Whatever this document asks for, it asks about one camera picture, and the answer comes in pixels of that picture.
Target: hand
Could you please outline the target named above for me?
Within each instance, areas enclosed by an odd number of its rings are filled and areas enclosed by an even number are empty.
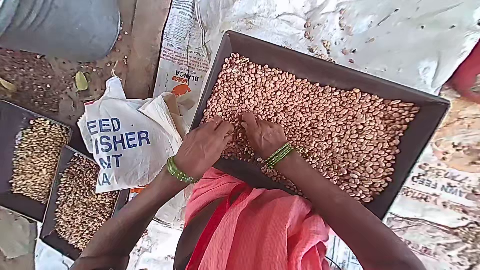
[[[227,135],[232,131],[232,124],[216,116],[212,121],[189,132],[175,156],[177,168],[187,176],[201,178],[232,140],[232,136]]]
[[[287,142],[283,127],[269,121],[255,118],[252,112],[242,115],[241,123],[246,130],[253,150],[265,160]]]

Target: white plastic bag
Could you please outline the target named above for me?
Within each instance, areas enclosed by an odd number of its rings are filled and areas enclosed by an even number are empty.
[[[100,166],[97,193],[150,183],[182,143],[162,97],[126,99],[116,76],[106,85],[77,123]]]

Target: woman's left hand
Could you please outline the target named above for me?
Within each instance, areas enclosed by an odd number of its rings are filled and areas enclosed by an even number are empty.
[[[227,135],[232,131],[232,124],[216,116],[212,121],[189,132],[175,156],[177,168],[187,176],[201,178],[232,140],[232,136]]]

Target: woman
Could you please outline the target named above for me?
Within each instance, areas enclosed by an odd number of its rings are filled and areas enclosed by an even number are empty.
[[[242,116],[250,145],[267,159],[287,141],[280,125]],[[174,163],[202,178],[187,204],[174,269],[329,269],[329,226],[364,269],[419,270],[420,260],[363,205],[325,179],[294,150],[274,166],[310,201],[281,190],[252,189],[211,166],[232,139],[216,117],[187,134]],[[129,254],[157,210],[187,186],[167,166],[94,235],[72,269],[127,267]]]

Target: brown metal tray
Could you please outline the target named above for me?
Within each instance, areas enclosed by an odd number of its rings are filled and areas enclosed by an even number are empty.
[[[254,63],[268,64],[270,67],[295,74],[298,78],[307,78],[312,83],[318,82],[323,86],[330,85],[340,89],[359,88],[382,98],[414,102],[421,108],[415,120],[409,123],[402,142],[398,146],[401,152],[396,156],[395,172],[391,176],[393,181],[375,200],[365,205],[380,219],[387,213],[410,170],[450,106],[446,99],[234,31],[226,31],[195,113],[192,129],[200,124],[206,102],[212,94],[224,59],[232,52],[248,57]],[[240,160],[220,159],[214,167],[255,187],[273,188],[275,186],[275,188],[290,191],[263,175],[260,168]]]
[[[47,209],[46,204],[21,194],[12,193],[12,184],[9,182],[13,173],[15,137],[21,130],[29,127],[30,120],[35,118],[48,119],[53,123],[67,127],[69,129],[67,143],[70,142],[72,129],[68,125],[0,100],[0,205],[27,218],[42,221]]]
[[[70,146],[65,146],[62,149],[59,165],[57,168],[57,174],[55,176],[55,181],[52,185],[50,198],[48,199],[47,211],[43,220],[42,230],[40,231],[40,239],[42,239],[42,241],[47,245],[58,250],[63,255],[73,260],[76,260],[80,256],[81,250],[73,247],[71,244],[68,243],[67,240],[61,238],[55,230],[55,209],[57,208],[57,192],[59,189],[61,173],[68,167],[68,163],[70,162],[70,159],[72,158],[74,153],[82,155],[91,160],[92,162],[95,162],[92,158],[71,148]],[[115,215],[115,213],[117,213],[127,203],[129,193],[130,189],[123,189],[119,191],[112,216]]]

